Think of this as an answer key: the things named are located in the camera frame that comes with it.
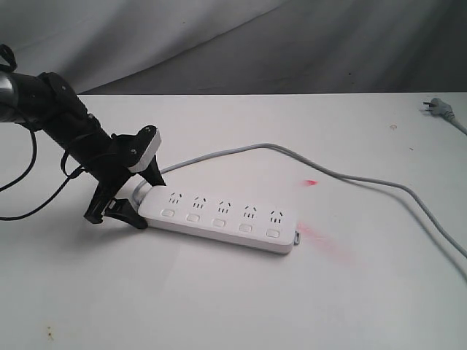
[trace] pink stain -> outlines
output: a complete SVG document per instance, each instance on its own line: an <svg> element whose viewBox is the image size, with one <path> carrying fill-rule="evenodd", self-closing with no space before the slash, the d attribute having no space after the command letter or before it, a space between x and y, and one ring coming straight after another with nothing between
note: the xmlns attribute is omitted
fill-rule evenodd
<svg viewBox="0 0 467 350"><path fill-rule="evenodd" d="M341 263L353 263L355 260L349 252L341 249L332 238L325 237L318 232L312 230L304 223L299 222L297 230L304 236L310 237L314 241L314 245L323 253L333 257Z"/></svg>
<svg viewBox="0 0 467 350"><path fill-rule="evenodd" d="M303 186L313 186L313 185L315 185L317 183L318 183L318 181L315 181L315 180L304 180L302 182L302 185Z"/></svg>

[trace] electrical socket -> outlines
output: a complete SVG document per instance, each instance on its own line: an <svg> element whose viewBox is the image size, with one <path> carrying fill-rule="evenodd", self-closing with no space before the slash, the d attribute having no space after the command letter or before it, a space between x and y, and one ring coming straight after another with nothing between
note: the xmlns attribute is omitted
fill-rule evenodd
<svg viewBox="0 0 467 350"><path fill-rule="evenodd" d="M291 210L200 191L153 187L138 210L149 226L287 254L296 238Z"/></svg>

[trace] socket holes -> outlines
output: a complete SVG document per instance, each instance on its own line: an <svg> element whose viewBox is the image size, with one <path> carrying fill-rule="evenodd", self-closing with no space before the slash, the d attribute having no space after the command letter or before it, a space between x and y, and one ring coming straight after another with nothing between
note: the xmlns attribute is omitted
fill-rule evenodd
<svg viewBox="0 0 467 350"><path fill-rule="evenodd" d="M243 217L249 217L250 219L254 219L256 214L256 207L254 206L245 206L245 211L243 213Z"/></svg>
<svg viewBox="0 0 467 350"><path fill-rule="evenodd" d="M227 214L228 213L228 210L232 207L232 205L230 204L230 202L224 202L224 201L221 201L219 203L219 207L217 208L217 211L221 214Z"/></svg>
<svg viewBox="0 0 467 350"><path fill-rule="evenodd" d="M193 202L193 208L203 209L205 203L206 203L206 198L196 196Z"/></svg>
<svg viewBox="0 0 467 350"><path fill-rule="evenodd" d="M178 204L182 199L182 193L173 192L169 197L169 203Z"/></svg>
<svg viewBox="0 0 467 350"><path fill-rule="evenodd" d="M271 211L271 217L269 218L269 221L273 222L275 224L280 224L280 222L282 221L283 216L284 215L282 214L281 211L275 212L273 210L273 211Z"/></svg>

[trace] power strip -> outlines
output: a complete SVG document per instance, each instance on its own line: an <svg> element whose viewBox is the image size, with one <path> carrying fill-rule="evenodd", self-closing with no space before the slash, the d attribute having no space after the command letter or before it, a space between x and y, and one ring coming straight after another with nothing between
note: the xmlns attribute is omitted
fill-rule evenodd
<svg viewBox="0 0 467 350"><path fill-rule="evenodd" d="M256 201L153 187L138 210L149 226L287 254L298 243L297 216Z"/></svg>

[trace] gray backdrop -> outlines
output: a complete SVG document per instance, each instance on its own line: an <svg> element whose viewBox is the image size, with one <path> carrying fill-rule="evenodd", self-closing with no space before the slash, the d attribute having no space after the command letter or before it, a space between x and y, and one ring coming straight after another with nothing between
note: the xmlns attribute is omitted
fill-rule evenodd
<svg viewBox="0 0 467 350"><path fill-rule="evenodd" d="M19 72L88 93L466 91L464 0L0 0Z"/></svg>

